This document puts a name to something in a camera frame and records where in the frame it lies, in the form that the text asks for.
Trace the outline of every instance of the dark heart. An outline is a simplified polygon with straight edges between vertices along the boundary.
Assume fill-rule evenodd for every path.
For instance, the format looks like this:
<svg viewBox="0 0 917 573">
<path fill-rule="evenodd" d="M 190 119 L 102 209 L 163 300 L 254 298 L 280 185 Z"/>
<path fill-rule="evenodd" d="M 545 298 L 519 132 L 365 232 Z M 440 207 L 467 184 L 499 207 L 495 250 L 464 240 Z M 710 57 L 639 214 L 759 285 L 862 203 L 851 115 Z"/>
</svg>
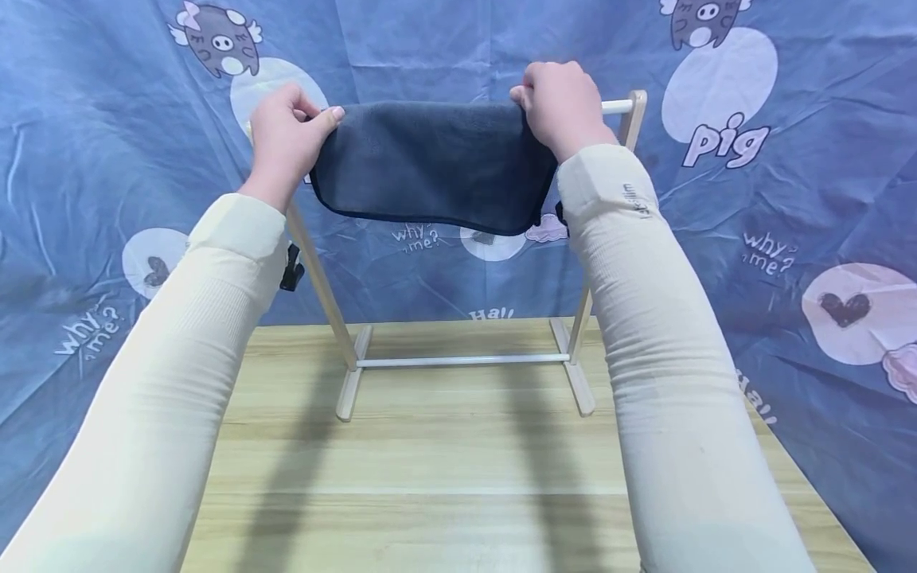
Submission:
<svg viewBox="0 0 917 573">
<path fill-rule="evenodd" d="M 818 299 L 818 303 L 841 328 L 847 328 L 861 320 L 872 308 L 872 302 L 863 293 L 855 294 L 845 303 L 833 292 L 826 292 Z"/>
<path fill-rule="evenodd" d="M 474 233 L 471 234 L 471 240 L 481 245 L 488 245 L 488 246 L 492 245 L 493 239 L 494 239 L 494 236 L 491 235 L 490 233 L 482 233 L 481 231 L 475 231 Z"/>
<path fill-rule="evenodd" d="M 149 287 L 162 286 L 166 279 L 169 278 L 169 267 L 166 266 L 165 261 L 159 257 L 149 257 L 147 258 L 147 264 L 152 272 L 143 278 L 143 282 Z"/>
</svg>

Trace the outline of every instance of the arm sleeve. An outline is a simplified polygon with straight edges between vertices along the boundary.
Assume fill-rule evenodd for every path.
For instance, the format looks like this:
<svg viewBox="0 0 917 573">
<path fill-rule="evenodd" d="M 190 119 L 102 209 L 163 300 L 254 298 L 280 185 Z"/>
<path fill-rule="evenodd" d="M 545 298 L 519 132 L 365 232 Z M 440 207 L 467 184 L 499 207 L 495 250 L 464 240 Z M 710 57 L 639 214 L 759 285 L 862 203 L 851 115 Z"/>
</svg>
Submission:
<svg viewBox="0 0 917 573">
<path fill-rule="evenodd" d="M 284 225 L 234 193 L 207 210 L 0 571 L 181 568 L 242 355 L 280 284 Z"/>
<path fill-rule="evenodd" d="M 813 572 L 646 170 L 600 145 L 564 162 L 558 183 L 602 330 L 644 570 Z"/>
</svg>

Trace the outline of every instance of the black clip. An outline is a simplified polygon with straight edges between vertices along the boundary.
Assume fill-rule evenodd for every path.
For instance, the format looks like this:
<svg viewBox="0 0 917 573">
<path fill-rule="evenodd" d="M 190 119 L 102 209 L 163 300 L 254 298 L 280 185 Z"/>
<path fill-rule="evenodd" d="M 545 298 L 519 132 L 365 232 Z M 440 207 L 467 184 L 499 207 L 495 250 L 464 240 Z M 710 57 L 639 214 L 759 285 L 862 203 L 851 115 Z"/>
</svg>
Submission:
<svg viewBox="0 0 917 573">
<path fill-rule="evenodd" d="M 285 291 L 295 291 L 296 285 L 305 275 L 305 267 L 302 263 L 296 262 L 297 257 L 299 257 L 299 247 L 290 243 L 287 248 L 287 267 L 283 270 L 283 278 L 281 279 L 281 289 Z"/>
<path fill-rule="evenodd" d="M 558 214 L 558 221 L 567 228 L 567 233 L 569 234 L 567 219 L 564 218 L 564 204 L 558 201 L 558 204 L 554 205 L 554 212 Z"/>
</svg>

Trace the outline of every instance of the blue backdrop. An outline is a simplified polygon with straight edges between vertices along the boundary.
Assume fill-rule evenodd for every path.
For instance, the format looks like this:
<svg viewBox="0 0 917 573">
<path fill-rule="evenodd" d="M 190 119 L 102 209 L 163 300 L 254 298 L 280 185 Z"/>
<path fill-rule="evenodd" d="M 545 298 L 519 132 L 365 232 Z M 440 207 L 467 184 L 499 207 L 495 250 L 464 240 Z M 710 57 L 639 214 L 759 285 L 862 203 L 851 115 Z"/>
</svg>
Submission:
<svg viewBox="0 0 917 573">
<path fill-rule="evenodd" d="M 502 100 L 529 61 L 576 59 L 605 99 L 648 90 L 638 155 L 749 400 L 874 567 L 913 570 L 917 4 L 214 2 L 0 2 L 0 547 L 187 233 L 243 181 L 264 93 Z M 572 314 L 556 200 L 482 239 L 298 194 L 351 322 Z M 304 283 L 264 324 L 324 321 Z"/>
</svg>

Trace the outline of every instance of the dark gray towel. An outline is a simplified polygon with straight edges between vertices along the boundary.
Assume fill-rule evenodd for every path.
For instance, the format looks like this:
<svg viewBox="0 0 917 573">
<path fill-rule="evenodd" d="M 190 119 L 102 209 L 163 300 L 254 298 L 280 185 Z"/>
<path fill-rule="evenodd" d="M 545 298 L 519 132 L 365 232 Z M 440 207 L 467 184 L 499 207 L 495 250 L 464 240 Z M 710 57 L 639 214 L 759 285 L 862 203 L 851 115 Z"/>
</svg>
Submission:
<svg viewBox="0 0 917 573">
<path fill-rule="evenodd" d="M 520 235 L 557 169 L 513 103 L 345 106 L 312 184 L 341 215 Z"/>
</svg>

